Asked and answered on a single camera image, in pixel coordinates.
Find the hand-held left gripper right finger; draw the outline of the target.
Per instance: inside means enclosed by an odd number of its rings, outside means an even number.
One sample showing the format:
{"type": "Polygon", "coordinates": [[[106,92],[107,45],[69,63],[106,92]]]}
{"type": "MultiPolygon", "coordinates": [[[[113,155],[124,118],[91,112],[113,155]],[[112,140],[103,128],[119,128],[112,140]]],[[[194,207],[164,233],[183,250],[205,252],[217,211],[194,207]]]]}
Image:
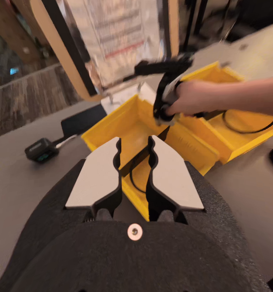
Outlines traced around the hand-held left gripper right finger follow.
{"type": "Polygon", "coordinates": [[[186,221],[182,213],[204,212],[204,205],[182,156],[159,137],[148,137],[150,172],[146,184],[149,221],[171,211],[174,221],[186,221]]]}

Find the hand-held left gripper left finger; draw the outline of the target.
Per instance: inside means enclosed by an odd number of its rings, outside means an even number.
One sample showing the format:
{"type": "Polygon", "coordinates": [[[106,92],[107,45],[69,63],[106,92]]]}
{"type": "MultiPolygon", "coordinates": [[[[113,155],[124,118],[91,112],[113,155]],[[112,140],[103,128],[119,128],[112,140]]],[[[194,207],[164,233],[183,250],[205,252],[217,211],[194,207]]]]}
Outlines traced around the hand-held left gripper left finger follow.
{"type": "Polygon", "coordinates": [[[121,138],[114,137],[91,152],[66,201],[66,209],[87,209],[96,216],[106,209],[111,216],[122,201],[119,171],[121,138]]]}

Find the yellow plastic bin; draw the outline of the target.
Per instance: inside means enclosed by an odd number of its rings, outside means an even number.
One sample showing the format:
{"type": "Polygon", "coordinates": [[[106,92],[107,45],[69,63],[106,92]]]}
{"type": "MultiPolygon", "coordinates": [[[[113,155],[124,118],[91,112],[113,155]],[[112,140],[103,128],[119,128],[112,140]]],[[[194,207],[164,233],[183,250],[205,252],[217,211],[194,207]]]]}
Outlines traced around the yellow plastic bin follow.
{"type": "Polygon", "coordinates": [[[201,175],[205,175],[219,160],[217,150],[197,137],[185,126],[157,126],[153,118],[153,106],[137,95],[130,98],[118,109],[107,115],[82,135],[82,140],[91,151],[110,141],[121,138],[120,173],[122,190],[142,217],[149,221],[148,202],[144,193],[138,191],[131,183],[129,169],[133,158],[148,144],[148,137],[160,136],[168,130],[165,138],[171,148],[179,153],[185,161],[190,162],[201,175]]]}
{"type": "MultiPolygon", "coordinates": [[[[191,73],[187,71],[182,80],[232,83],[243,82],[244,78],[230,67],[222,68],[219,62],[215,62],[191,73]]],[[[273,122],[273,116],[229,110],[225,116],[225,124],[222,115],[222,113],[213,114],[211,118],[181,116],[178,120],[179,124],[214,148],[219,153],[219,160],[222,164],[247,153],[273,137],[273,125],[262,132],[250,134],[237,133],[226,126],[229,125],[231,128],[243,132],[255,132],[273,122]]]]}

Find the person's right forearm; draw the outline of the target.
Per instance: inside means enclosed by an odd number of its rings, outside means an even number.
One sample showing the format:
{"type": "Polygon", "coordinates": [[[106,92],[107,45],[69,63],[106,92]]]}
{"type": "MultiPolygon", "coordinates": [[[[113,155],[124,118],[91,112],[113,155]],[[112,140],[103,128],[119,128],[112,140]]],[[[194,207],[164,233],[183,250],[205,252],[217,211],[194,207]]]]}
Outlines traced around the person's right forearm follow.
{"type": "Polygon", "coordinates": [[[273,116],[273,77],[217,86],[215,109],[241,110],[273,116]]]}

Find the person's right hand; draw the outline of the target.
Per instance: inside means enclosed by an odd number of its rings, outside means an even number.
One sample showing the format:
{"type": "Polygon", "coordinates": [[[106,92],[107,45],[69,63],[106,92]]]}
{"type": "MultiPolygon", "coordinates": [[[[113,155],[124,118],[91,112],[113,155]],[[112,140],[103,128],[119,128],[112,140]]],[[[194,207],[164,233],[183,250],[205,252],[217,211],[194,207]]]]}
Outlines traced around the person's right hand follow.
{"type": "Polygon", "coordinates": [[[177,100],[166,109],[166,114],[193,116],[200,112],[212,112],[220,108],[223,87],[209,82],[182,82],[174,91],[177,100]]]}

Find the black charger block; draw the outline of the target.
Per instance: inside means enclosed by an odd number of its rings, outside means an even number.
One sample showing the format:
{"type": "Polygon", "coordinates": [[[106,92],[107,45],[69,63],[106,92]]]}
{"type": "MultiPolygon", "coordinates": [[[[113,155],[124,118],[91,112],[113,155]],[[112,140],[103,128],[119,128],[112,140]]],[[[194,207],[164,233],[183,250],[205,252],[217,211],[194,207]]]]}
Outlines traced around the black charger block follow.
{"type": "Polygon", "coordinates": [[[36,163],[45,163],[58,153],[59,150],[53,142],[45,137],[25,148],[26,158],[36,163]]]}

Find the wooden display board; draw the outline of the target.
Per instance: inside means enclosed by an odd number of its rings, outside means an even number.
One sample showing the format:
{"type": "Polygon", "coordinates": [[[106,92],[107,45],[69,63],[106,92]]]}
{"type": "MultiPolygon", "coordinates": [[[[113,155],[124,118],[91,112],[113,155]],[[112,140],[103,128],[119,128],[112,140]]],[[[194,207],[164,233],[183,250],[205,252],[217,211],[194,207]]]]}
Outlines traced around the wooden display board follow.
{"type": "MultiPolygon", "coordinates": [[[[172,58],[179,53],[179,3],[178,1],[161,1],[160,28],[164,35],[165,55],[161,59],[172,58]]],[[[98,88],[91,80],[84,61],[90,61],[84,52],[83,41],[79,31],[72,24],[70,14],[66,15],[65,1],[30,1],[35,19],[49,41],[51,48],[62,65],[69,81],[80,98],[86,101],[99,101],[129,87],[141,83],[145,76],[139,76],[128,82],[118,82],[110,88],[98,88]]]]}

